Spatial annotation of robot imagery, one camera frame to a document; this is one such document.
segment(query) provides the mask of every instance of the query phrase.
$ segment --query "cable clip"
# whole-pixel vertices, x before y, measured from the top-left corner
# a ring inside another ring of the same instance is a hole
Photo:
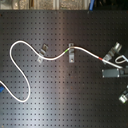
[[[69,63],[74,63],[74,48],[69,49]]]
[[[46,55],[46,52],[48,51],[48,46],[46,44],[43,44],[43,47],[40,49],[40,55],[44,56]],[[43,59],[41,57],[38,57],[37,61],[41,64]]]

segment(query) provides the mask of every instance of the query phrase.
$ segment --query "metal component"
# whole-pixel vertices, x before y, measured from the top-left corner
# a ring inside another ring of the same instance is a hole
[[[74,63],[74,49],[69,49],[69,63]]]
[[[104,60],[111,60],[112,57],[115,55],[115,53],[118,53],[122,48],[122,45],[120,45],[118,42],[116,43],[116,45],[114,47],[111,48],[111,50],[105,55],[105,57],[103,58]]]
[[[128,89],[123,92],[123,94],[119,97],[119,100],[122,103],[125,103],[128,100]]]
[[[44,56],[46,54],[47,50],[48,50],[48,46],[44,44],[42,49],[40,49],[40,53],[39,54],[41,56]],[[38,57],[37,61],[41,64],[43,59],[41,57]]]
[[[116,45],[113,47],[113,49],[115,50],[116,53],[119,53],[119,51],[121,50],[122,45],[120,43],[116,43]]]

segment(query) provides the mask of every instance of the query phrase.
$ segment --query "optical breadboard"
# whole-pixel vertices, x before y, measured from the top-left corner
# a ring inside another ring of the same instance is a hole
[[[0,80],[18,98],[27,97],[27,83],[9,56],[18,40],[38,52],[46,44],[46,57],[58,56],[73,43],[103,58],[116,42],[127,44],[127,35],[127,11],[1,10]],[[27,76],[31,94],[20,103],[6,89],[0,93],[0,128],[128,127],[128,103],[119,101],[127,77],[102,77],[102,70],[112,66],[77,49],[73,63],[69,52],[39,63],[24,44],[17,44],[12,56]]]

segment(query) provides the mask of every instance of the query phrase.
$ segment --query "white fiber optic cable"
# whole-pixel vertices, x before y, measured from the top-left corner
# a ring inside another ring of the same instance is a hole
[[[27,85],[28,85],[28,96],[27,96],[26,99],[20,100],[20,99],[18,99],[14,94],[12,94],[12,92],[8,89],[8,87],[7,87],[2,81],[0,81],[0,84],[2,84],[2,85],[6,88],[6,90],[10,93],[10,95],[11,95],[14,99],[16,99],[17,101],[22,102],[22,103],[23,103],[23,102],[26,102],[26,101],[29,99],[29,97],[30,97],[30,84],[29,84],[29,81],[28,81],[26,75],[23,73],[23,71],[22,71],[22,70],[20,69],[20,67],[16,64],[16,62],[14,61],[14,59],[13,59],[13,57],[12,57],[12,49],[13,49],[13,47],[14,47],[16,44],[20,44],[20,43],[27,45],[37,56],[39,56],[40,58],[42,58],[42,59],[44,59],[44,60],[56,60],[56,59],[59,59],[60,57],[62,57],[67,51],[69,51],[69,49],[78,49],[78,50],[81,50],[81,51],[84,51],[84,52],[88,53],[89,55],[91,55],[91,56],[95,57],[96,59],[99,59],[99,60],[101,60],[101,61],[103,61],[103,62],[105,62],[105,63],[107,63],[107,64],[109,64],[109,65],[112,65],[112,66],[114,66],[114,67],[116,67],[116,68],[122,68],[121,66],[118,66],[118,65],[116,65],[116,64],[113,64],[113,63],[111,63],[111,62],[108,62],[108,61],[106,61],[106,60],[104,60],[104,59],[98,57],[97,55],[95,55],[95,54],[93,54],[93,53],[91,53],[91,52],[89,52],[89,51],[87,51],[86,49],[81,48],[81,47],[76,47],[76,46],[69,47],[68,49],[66,49],[63,53],[61,53],[61,54],[60,54],[59,56],[57,56],[57,57],[54,57],[54,58],[46,58],[46,57],[41,56],[41,55],[40,55],[31,45],[29,45],[27,42],[25,42],[25,41],[16,41],[15,43],[12,44],[12,46],[11,46],[11,48],[10,48],[10,58],[11,58],[13,64],[14,64],[14,65],[16,66],[16,68],[21,72],[21,74],[23,75],[23,77],[25,78],[25,80],[26,80],[26,82],[27,82]]]

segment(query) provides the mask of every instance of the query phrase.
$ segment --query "screw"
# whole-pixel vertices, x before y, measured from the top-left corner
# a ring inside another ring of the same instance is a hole
[[[71,62],[73,62],[73,59],[71,59]]]

